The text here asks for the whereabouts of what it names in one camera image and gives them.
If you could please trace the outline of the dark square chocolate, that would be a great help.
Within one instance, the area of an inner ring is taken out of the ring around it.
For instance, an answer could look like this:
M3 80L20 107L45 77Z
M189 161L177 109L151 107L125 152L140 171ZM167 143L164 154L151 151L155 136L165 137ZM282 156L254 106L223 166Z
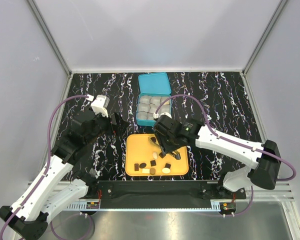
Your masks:
M161 158L164 158L166 155L165 154L163 154L162 152L159 154L159 156L161 157Z
M153 167L153 166L156 166L156 165L157 165L157 163L156 163L156 161L155 161L155 160L151 160L151 161L150 161L150 165Z

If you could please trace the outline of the white oval chocolate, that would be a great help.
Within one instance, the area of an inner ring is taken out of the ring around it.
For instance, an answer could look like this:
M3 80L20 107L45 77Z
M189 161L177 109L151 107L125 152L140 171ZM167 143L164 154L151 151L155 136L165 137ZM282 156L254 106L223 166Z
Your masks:
M153 152L152 156L153 156L154 159L158 158L158 154L156 152Z

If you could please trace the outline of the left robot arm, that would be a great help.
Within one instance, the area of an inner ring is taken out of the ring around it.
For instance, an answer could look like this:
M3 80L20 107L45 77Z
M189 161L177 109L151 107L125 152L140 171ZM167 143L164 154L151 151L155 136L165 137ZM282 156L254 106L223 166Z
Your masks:
M121 137L129 123L119 113L103 116L92 111L79 113L65 134L55 142L50 159L24 194L11 206L0 208L0 218L24 240L38 240L48 224L72 202L98 193L95 177L79 173L57 195L50 194L61 179L88 153L90 145L105 135Z

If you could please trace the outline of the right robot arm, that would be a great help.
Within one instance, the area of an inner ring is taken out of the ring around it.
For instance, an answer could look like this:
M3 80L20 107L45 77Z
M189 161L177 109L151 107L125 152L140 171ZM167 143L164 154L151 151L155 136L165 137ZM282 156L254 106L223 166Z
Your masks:
M222 198L229 198L234 192L250 186L275 189L281 162L278 160L279 148L274 141L243 140L209 129L193 118L181 123L167 115L160 116L153 129L161 157L167 154L175 157L179 148L192 146L220 153L244 164L244 167L220 177L217 192Z

